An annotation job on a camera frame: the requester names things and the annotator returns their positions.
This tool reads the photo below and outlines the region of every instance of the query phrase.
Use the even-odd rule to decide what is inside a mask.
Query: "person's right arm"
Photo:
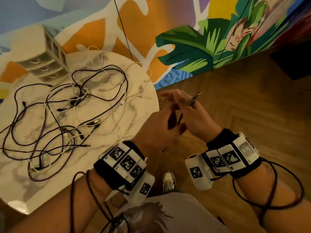
[[[180,90],[161,92],[165,101],[177,104],[183,113],[183,120],[188,130],[196,137],[209,143],[216,138],[222,129],[211,119],[206,110],[196,102],[192,107],[187,101],[192,97]],[[270,167],[261,164],[247,175],[235,180],[245,197],[254,203],[264,205],[271,192],[274,175]],[[278,178],[275,197],[272,205],[286,205],[297,198],[293,190]],[[252,206],[259,216],[260,209]],[[311,229],[311,203],[303,200],[293,208],[285,210],[268,210],[264,216],[263,227],[267,232],[308,232]]]

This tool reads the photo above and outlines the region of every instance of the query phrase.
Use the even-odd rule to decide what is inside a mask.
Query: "person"
[[[172,105],[151,114],[132,142],[145,157],[163,150],[175,138],[188,129],[194,136],[205,143],[210,143],[222,132],[222,129],[211,119],[199,102],[193,107],[187,105],[191,98],[180,90],[161,92],[165,101]],[[173,128],[168,127],[168,120],[176,109],[183,113],[184,123]],[[89,180],[98,201],[103,204],[112,191],[95,170],[89,172]],[[274,181],[271,169],[263,163],[240,178],[235,179],[245,197],[257,204],[265,204]],[[194,197],[179,193],[175,189],[173,173],[163,176],[165,194],[146,198],[140,207],[124,205],[117,213],[123,212],[127,224],[123,221],[114,232],[230,232],[219,220],[213,217]],[[273,205],[286,205],[297,198],[296,194],[285,183],[278,179]],[[59,192],[9,232],[57,232],[70,231],[70,186]],[[87,186],[86,177],[75,182],[74,194],[74,230],[85,231],[87,225],[99,209]],[[252,206],[259,216],[260,209]],[[307,232],[311,229],[311,204],[303,200],[300,204],[286,210],[267,211],[263,227],[267,232]]]

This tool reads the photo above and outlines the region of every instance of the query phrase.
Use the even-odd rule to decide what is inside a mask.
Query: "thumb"
[[[186,130],[187,130],[186,124],[181,123],[175,126],[174,128],[170,129],[169,132],[173,135],[173,137],[177,137],[183,134]]]
[[[179,106],[181,110],[191,108],[190,106],[187,105],[187,94],[186,93],[183,94],[180,90],[176,90],[173,93],[173,96],[174,96],[174,101],[176,102],[176,104]]]

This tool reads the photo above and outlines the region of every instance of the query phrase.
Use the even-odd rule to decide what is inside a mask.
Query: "white drawer organizer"
[[[69,75],[65,52],[41,24],[15,32],[10,56],[45,83],[57,82]]]

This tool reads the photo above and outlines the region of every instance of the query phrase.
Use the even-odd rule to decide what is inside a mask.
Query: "person's left arm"
[[[184,124],[169,129],[168,121],[171,115],[174,115],[171,108],[165,108],[153,113],[132,139],[145,157],[151,152],[163,150],[175,137],[185,131]],[[112,191],[111,188],[94,169],[90,171],[89,180],[99,203],[103,204]],[[15,225],[9,233],[70,232],[70,188],[71,186],[67,186],[52,197]],[[98,206],[89,191],[86,176],[80,177],[74,184],[73,203],[74,229],[76,233],[83,233],[98,210]]]

